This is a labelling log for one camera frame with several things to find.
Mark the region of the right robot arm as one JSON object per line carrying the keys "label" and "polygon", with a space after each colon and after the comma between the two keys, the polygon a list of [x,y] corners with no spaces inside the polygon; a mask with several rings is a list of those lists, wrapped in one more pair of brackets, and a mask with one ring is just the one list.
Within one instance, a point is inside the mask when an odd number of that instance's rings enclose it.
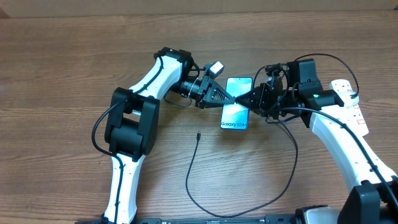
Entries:
{"label": "right robot arm", "polygon": [[397,174],[365,141],[368,128],[359,92],[347,80],[323,88],[315,61],[304,55],[264,68],[269,79],[236,98],[265,118],[301,118],[326,146],[349,190],[343,208],[315,205],[296,209],[290,223],[397,223]]}

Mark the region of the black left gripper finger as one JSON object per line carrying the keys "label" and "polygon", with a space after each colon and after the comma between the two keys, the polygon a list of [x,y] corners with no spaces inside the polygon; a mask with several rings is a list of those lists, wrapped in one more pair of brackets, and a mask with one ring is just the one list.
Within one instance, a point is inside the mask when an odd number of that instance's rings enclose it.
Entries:
{"label": "black left gripper finger", "polygon": [[213,82],[206,93],[207,105],[229,105],[234,102],[235,97],[227,93],[217,82]]}
{"label": "black left gripper finger", "polygon": [[233,102],[206,102],[206,101],[200,101],[198,103],[199,108],[205,109],[205,108],[220,108],[224,107],[224,105],[233,105]]}

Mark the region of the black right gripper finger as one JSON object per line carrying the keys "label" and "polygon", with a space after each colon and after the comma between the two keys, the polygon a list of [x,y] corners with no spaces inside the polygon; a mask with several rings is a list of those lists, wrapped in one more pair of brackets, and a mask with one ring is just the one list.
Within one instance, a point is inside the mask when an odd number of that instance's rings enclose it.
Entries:
{"label": "black right gripper finger", "polygon": [[258,101],[250,99],[237,99],[236,102],[259,116],[267,116],[266,110],[261,107],[261,104]]}
{"label": "black right gripper finger", "polygon": [[239,104],[259,104],[263,90],[264,88],[262,86],[257,86],[253,90],[241,96],[237,96],[235,102]]}

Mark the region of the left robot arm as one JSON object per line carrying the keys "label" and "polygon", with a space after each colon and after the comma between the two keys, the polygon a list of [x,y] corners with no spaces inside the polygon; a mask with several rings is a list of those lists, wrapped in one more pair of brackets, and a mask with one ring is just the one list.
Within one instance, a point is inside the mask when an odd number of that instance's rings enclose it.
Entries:
{"label": "left robot arm", "polygon": [[137,215],[137,188],[144,159],[154,147],[160,101],[174,91],[195,100],[198,108],[232,104],[234,98],[215,82],[221,62],[199,68],[190,52],[164,47],[154,54],[147,75],[128,89],[115,89],[106,119],[104,140],[113,163],[109,203],[100,223],[133,223]]}

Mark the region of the blue Samsung Galaxy smartphone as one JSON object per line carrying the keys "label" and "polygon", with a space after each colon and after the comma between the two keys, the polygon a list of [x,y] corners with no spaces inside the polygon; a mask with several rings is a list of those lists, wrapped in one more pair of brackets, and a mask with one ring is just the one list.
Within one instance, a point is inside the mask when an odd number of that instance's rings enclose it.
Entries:
{"label": "blue Samsung Galaxy smartphone", "polygon": [[[226,92],[235,98],[251,90],[251,77],[231,77],[227,79]],[[220,128],[246,130],[248,128],[248,118],[249,110],[239,103],[224,105],[221,114]]]}

